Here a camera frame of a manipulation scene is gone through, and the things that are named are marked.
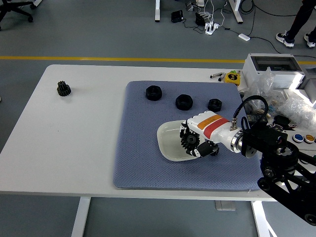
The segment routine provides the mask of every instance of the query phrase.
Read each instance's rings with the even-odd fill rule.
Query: yellow floor line
[[[190,59],[190,58],[114,58],[114,57],[40,57],[0,56],[0,60],[59,60],[59,61],[121,61],[121,62],[175,62],[175,63],[244,63],[237,59]],[[299,61],[299,64],[316,64],[316,61]]]

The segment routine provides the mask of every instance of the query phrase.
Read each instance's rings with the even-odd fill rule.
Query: gray floor
[[[198,34],[192,28],[185,28],[182,23],[171,23],[171,12],[184,10],[184,2],[162,0],[159,23],[154,21],[154,0],[43,0],[35,10],[24,7],[32,13],[33,23],[29,23],[25,16],[8,13],[0,23],[0,57],[184,58],[188,62],[1,59],[0,151],[45,68],[51,64],[241,69],[242,63],[231,63],[229,60],[244,60],[249,53],[275,53],[271,44],[264,40],[253,38],[245,42],[236,33],[223,28],[207,36]],[[214,1],[215,8],[223,4],[223,0]],[[301,1],[257,0],[256,4],[270,13],[287,15],[296,14]],[[248,2],[245,2],[244,8],[249,8]],[[206,10],[211,11],[210,4]],[[236,23],[232,14],[224,13],[224,16],[225,27],[246,35],[250,33],[253,13],[243,15],[244,23],[241,25]],[[187,19],[186,26],[195,26],[193,12],[184,11],[184,17]],[[294,49],[287,49],[275,40],[275,34],[288,30],[293,19],[269,16],[256,10],[254,29],[250,36],[270,40],[281,53],[315,56],[315,49],[306,48],[303,40],[304,33],[316,25],[315,12],[299,33]],[[215,12],[215,22],[221,21],[219,11]],[[197,63],[190,59],[226,61]],[[308,61],[315,62],[315,59],[307,57],[297,57],[297,60],[303,67],[312,66]],[[0,236],[70,236],[78,202],[77,197],[0,195]],[[203,237],[218,236],[221,231],[225,232],[222,236],[255,236],[254,222],[249,217],[250,205],[241,202],[238,206],[238,212],[227,214],[228,220],[237,217],[236,222],[230,224],[236,225],[236,232],[231,233],[225,226],[222,229],[218,227],[221,221],[217,222],[218,225],[209,224],[214,221],[213,202],[98,198],[91,202],[85,236],[131,236],[131,232],[148,236],[161,233],[165,236]],[[305,223],[297,221],[295,216],[286,221],[273,218],[275,210],[279,210],[280,215],[284,213],[289,216],[287,210],[283,210],[282,206],[280,208],[278,203],[269,203],[265,208],[267,216],[275,223],[278,236],[289,236],[286,235],[289,229],[291,233],[297,231],[298,234],[294,236],[302,236],[302,229],[306,236],[315,234]]]

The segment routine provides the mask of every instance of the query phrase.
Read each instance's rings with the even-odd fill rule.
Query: plastic bag
[[[277,107],[278,112],[309,131],[316,130],[316,110],[297,94],[289,95],[285,103]]]
[[[273,74],[271,68],[268,67],[267,70],[259,78],[259,80],[254,81],[250,85],[249,89],[244,93],[244,98],[248,98],[251,95],[261,95],[267,100],[268,104],[270,104],[274,97],[276,97],[277,95],[279,96],[279,94],[275,93],[273,90],[274,78],[275,74]],[[264,104],[260,100],[252,100],[249,102],[249,104],[252,107],[252,111],[257,111],[264,108]]]

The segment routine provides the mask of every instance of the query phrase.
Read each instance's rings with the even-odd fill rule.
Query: blue button
[[[293,141],[297,143],[301,143],[304,141],[304,137],[301,134],[295,134],[293,136]]]

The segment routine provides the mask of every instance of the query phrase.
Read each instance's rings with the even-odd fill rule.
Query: blue mat
[[[162,98],[150,101],[146,88],[158,85]],[[181,111],[175,106],[180,94],[188,94],[193,106]],[[217,156],[173,162],[160,152],[157,129],[165,122],[186,120],[207,109],[210,99],[223,103],[218,113],[231,120],[241,103],[237,87],[229,83],[133,81],[126,87],[125,105],[118,135],[113,183],[118,188],[257,190],[262,177],[258,157],[247,159],[222,144]],[[242,110],[238,116],[240,126]]]

